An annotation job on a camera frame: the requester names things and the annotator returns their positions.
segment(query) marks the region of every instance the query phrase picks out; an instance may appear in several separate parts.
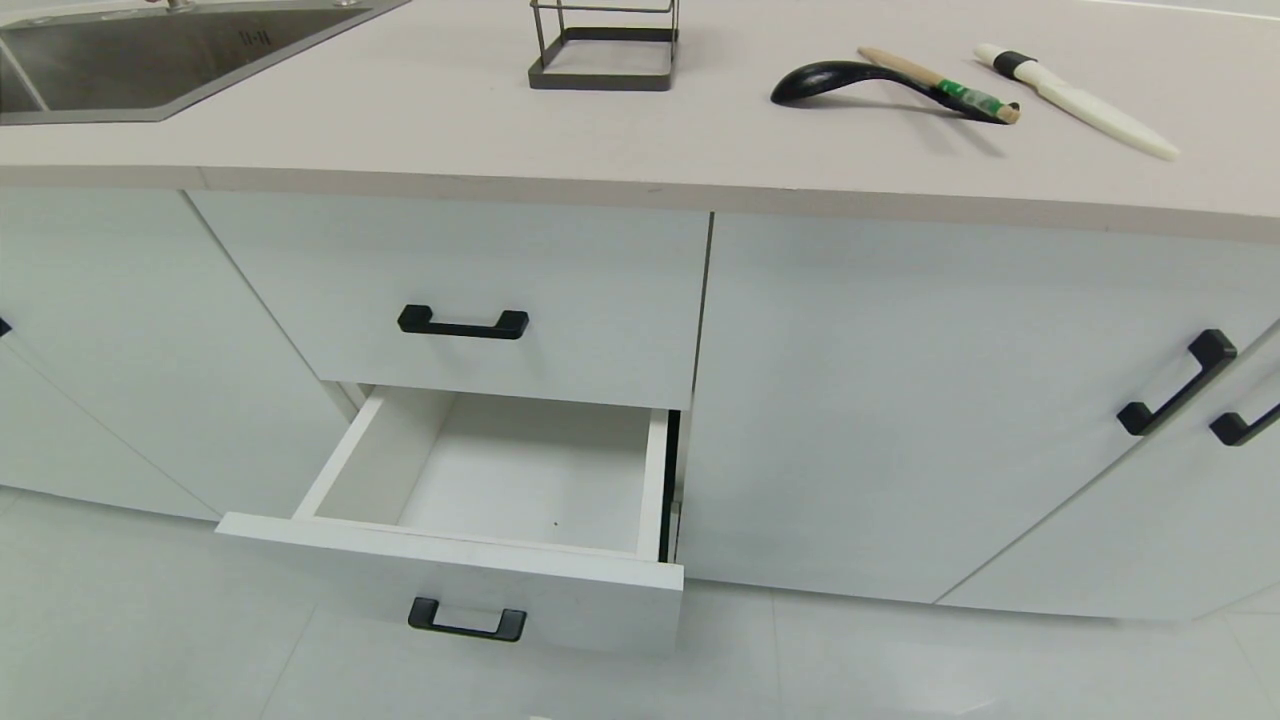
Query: black handle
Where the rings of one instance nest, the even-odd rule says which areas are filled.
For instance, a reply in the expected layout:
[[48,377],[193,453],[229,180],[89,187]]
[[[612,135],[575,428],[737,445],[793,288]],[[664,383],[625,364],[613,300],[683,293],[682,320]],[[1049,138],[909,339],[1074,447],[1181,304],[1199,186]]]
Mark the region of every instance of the black handle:
[[500,641],[513,643],[525,632],[524,610],[503,610],[502,619],[498,620],[498,629],[472,630],[471,628],[454,628],[452,625],[436,625],[435,612],[440,609],[439,601],[429,597],[413,598],[413,607],[408,611],[408,626],[416,630],[431,630],[433,633],[448,633],[451,635],[466,635],[468,638],[484,638],[486,641]]
[[1270,428],[1271,423],[1276,420],[1280,420],[1280,405],[1272,407],[1252,425],[1245,423],[1239,413],[1226,413],[1210,423],[1208,429],[1213,430],[1213,434],[1217,436],[1217,439],[1222,441],[1222,445],[1240,447],[1262,433],[1262,430]]
[[398,320],[401,331],[413,334],[449,334],[456,337],[486,337],[490,340],[520,340],[529,327],[529,313],[524,310],[503,310],[498,318],[498,324],[486,328],[484,325],[452,325],[449,323],[433,323],[431,307],[429,305],[406,305],[401,310]]
[[1204,386],[1220,375],[1235,360],[1236,355],[1235,346],[1231,345],[1231,341],[1226,340],[1222,331],[1217,329],[1202,332],[1199,337],[1192,341],[1187,350],[1190,350],[1192,355],[1201,364],[1201,372],[1155,413],[1144,402],[1125,405],[1124,410],[1116,418],[1124,425],[1124,429],[1129,430],[1129,434],[1151,434],[1156,428],[1164,425],[1183,405],[1187,405],[1196,397],[1196,393],[1204,389]]

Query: countertop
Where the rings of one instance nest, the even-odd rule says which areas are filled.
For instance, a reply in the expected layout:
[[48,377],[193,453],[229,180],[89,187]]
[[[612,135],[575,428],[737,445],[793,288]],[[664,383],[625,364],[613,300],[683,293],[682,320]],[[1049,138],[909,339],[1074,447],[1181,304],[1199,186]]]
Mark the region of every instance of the countertop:
[[[0,15],[10,22],[17,15]],[[1183,150],[1121,145],[973,60],[1033,56]],[[910,58],[1023,105],[892,83],[773,105],[788,70]],[[161,123],[0,128],[0,183],[768,211],[1280,242],[1280,22],[1084,0],[684,0],[675,87],[534,91],[521,0],[413,0]]]

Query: drawer handle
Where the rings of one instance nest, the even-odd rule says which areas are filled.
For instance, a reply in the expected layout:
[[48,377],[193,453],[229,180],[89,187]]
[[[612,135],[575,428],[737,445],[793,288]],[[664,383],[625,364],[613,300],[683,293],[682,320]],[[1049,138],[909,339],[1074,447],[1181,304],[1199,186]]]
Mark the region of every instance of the drawer handle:
[[525,632],[524,610],[503,610],[502,619],[498,620],[498,629],[472,630],[471,628],[454,628],[452,625],[436,625],[435,612],[440,609],[439,601],[429,597],[413,598],[413,607],[408,611],[408,626],[416,630],[431,630],[433,633],[448,633],[451,635],[466,635],[468,638],[484,638],[486,641],[500,641],[513,643]]
[[456,337],[486,337],[490,340],[520,340],[529,327],[529,313],[524,310],[503,310],[498,318],[498,324],[486,328],[484,325],[452,325],[449,323],[433,323],[431,307],[429,305],[406,305],[397,320],[401,331],[413,334],[449,334]]
[[1124,425],[1124,429],[1129,430],[1129,434],[1151,434],[1156,428],[1164,425],[1183,405],[1187,405],[1213,378],[1220,375],[1235,360],[1236,355],[1231,341],[1226,340],[1222,331],[1216,329],[1202,332],[1192,341],[1187,350],[1199,361],[1201,372],[1155,413],[1147,407],[1146,402],[1130,402],[1125,405],[1124,410],[1116,418]]
[[1262,433],[1262,430],[1270,428],[1271,423],[1276,420],[1280,420],[1280,405],[1272,407],[1252,425],[1245,423],[1239,413],[1226,413],[1210,423],[1208,429],[1213,430],[1213,434],[1217,436],[1217,439],[1222,441],[1222,445],[1240,447]]

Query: black ladle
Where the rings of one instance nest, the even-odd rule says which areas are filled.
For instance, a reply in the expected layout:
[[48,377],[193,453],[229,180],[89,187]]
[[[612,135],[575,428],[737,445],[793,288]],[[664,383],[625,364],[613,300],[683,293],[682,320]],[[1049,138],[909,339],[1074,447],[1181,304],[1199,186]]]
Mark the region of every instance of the black ladle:
[[942,92],[936,87],[929,87],[910,76],[888,68],[882,68],[879,65],[873,65],[870,63],[855,63],[852,60],[823,60],[820,63],[809,63],[803,68],[796,68],[778,81],[778,85],[773,88],[773,94],[769,95],[769,100],[777,102],[778,105],[796,105],[806,97],[822,95],[823,92],[831,92],[832,90],[837,90],[855,82],[861,82],[864,79],[887,79],[899,85],[905,85],[920,95],[924,95],[929,100],[933,100],[938,105],[942,105],[948,110],[955,110],[970,120],[996,123],[998,126],[1009,124],[998,118],[993,118],[983,113],[977,108],[965,105],[946,92]]

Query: stainless steel sink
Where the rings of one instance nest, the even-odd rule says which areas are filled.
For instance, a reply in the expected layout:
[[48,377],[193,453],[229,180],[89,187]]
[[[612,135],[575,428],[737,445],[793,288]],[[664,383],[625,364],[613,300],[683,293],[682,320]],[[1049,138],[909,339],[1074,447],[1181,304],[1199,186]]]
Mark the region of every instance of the stainless steel sink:
[[287,0],[0,28],[0,126],[155,122],[408,0]]

